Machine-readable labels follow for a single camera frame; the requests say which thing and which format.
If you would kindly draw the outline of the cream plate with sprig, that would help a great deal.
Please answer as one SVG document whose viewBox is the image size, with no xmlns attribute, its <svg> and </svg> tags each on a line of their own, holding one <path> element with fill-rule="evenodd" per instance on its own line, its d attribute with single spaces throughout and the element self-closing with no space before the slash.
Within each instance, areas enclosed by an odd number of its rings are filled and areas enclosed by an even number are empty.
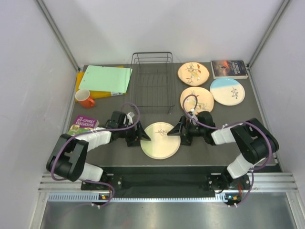
<svg viewBox="0 0 305 229">
<path fill-rule="evenodd" d="M 173 156 L 179 149 L 181 139 L 179 136 L 168 136 L 167 133 L 174 128 L 165 122 L 150 124 L 145 132 L 150 141 L 141 140 L 142 151 L 150 158 L 163 160 Z"/>
</svg>

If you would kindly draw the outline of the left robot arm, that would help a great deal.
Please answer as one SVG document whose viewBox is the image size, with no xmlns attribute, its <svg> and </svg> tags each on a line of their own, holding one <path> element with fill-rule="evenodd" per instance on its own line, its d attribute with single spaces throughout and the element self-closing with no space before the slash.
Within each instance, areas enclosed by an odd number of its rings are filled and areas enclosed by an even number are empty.
<svg viewBox="0 0 305 229">
<path fill-rule="evenodd" d="M 111 118 L 102 127 L 97 127 L 75 136 L 62 134 L 48 161 L 46 169 L 58 180 L 90 180 L 97 189 L 108 184 L 101 167 L 86 163 L 88 151 L 109 144 L 118 138 L 124 138 L 128 147 L 139 146 L 141 140 L 150 141 L 141 122 L 133 122 L 134 113 L 114 111 Z"/>
</svg>

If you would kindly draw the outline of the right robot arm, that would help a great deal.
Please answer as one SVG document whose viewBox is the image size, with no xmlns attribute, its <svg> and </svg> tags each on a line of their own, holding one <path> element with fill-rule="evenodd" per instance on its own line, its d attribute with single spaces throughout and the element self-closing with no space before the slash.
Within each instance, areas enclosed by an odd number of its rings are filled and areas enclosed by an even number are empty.
<svg viewBox="0 0 305 229">
<path fill-rule="evenodd" d="M 179 136 L 181 144 L 186 146 L 192 144 L 194 137 L 202 137 L 212 146 L 236 143 L 240 154 L 221 173 L 218 180 L 221 189 L 235 188 L 240 183 L 240 177 L 279 150 L 278 141 L 258 119 L 217 128 L 208 111 L 182 116 L 167 135 Z"/>
</svg>

